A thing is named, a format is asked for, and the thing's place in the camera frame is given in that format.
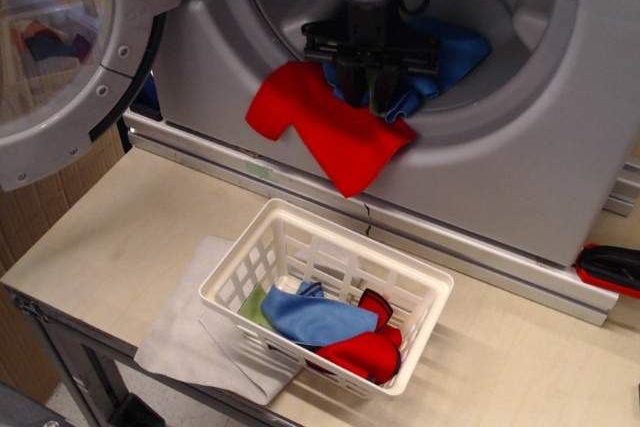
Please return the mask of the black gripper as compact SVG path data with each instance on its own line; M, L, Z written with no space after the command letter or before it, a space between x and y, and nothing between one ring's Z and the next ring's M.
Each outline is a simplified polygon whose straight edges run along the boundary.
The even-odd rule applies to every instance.
M404 22L400 0L345 1L343 15L301 27L306 37L305 58L337 61L338 86L352 107L369 102L363 67L379 70L385 116L396 102L405 72L437 75L441 41Z

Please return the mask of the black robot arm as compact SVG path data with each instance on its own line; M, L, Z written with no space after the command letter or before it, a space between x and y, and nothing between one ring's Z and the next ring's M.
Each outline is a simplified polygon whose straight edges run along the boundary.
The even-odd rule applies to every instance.
M353 107L369 98L383 115L394 104L408 74L437 76L441 41L401 17L426 10L430 0L345 0L346 10L329 20L306 23L304 56L330 64L337 87Z

